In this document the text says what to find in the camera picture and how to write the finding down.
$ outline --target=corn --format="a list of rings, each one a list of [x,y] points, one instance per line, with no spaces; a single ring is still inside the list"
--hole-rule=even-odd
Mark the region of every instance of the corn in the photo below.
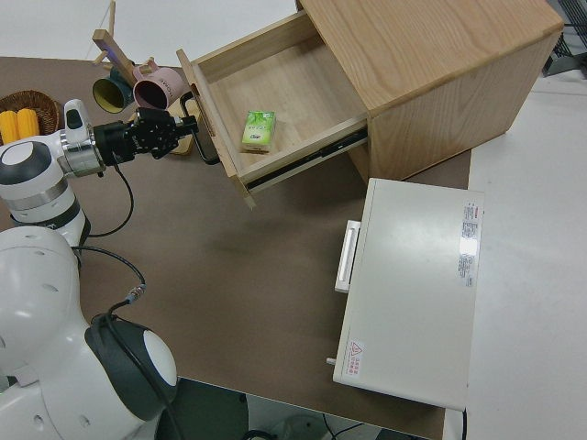
[[[30,136],[38,136],[39,121],[37,114],[30,108],[22,108],[17,113],[18,135],[20,139],[28,138]]]
[[[2,142],[9,144],[15,140],[19,140],[17,114],[12,110],[6,110],[0,113],[0,135],[2,135]]]

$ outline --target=open drawer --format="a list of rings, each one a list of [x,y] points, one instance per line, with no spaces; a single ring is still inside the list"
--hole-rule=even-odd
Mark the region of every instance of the open drawer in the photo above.
[[[305,11],[204,57],[177,55],[228,177],[250,194],[365,143],[367,112]],[[249,110],[273,111],[269,153],[242,149]]]

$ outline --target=drawer handle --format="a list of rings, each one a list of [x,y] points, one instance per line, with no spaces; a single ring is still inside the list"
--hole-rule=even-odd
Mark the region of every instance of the drawer handle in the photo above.
[[[180,98],[180,105],[182,106],[183,114],[185,115],[185,117],[190,115],[189,112],[187,111],[187,106],[185,105],[185,103],[187,103],[190,99],[193,99],[196,104],[198,103],[197,99],[195,99],[195,96],[192,92],[184,93],[182,95],[182,97]],[[204,124],[205,124],[204,114],[202,113],[202,110],[200,110],[200,114],[202,115],[202,119],[204,120]],[[202,144],[200,143],[200,140],[198,139],[197,132],[198,132],[197,126],[192,128],[192,136],[194,137],[194,143],[195,143],[195,146],[198,148],[198,152],[200,153],[200,157],[202,158],[204,163],[207,163],[208,165],[216,165],[220,161],[220,158],[218,157],[217,154],[212,158],[209,158],[205,154],[204,149],[202,148]]]

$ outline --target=white box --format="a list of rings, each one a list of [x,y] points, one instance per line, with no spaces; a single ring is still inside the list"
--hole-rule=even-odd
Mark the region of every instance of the white box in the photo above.
[[[334,381],[463,411],[483,194],[370,179]]]

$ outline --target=white table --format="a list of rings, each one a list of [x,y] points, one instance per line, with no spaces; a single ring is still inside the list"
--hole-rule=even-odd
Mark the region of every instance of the white table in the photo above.
[[[475,148],[482,252],[470,440],[587,432],[587,80],[540,78],[505,135]],[[460,439],[450,412],[445,439]]]

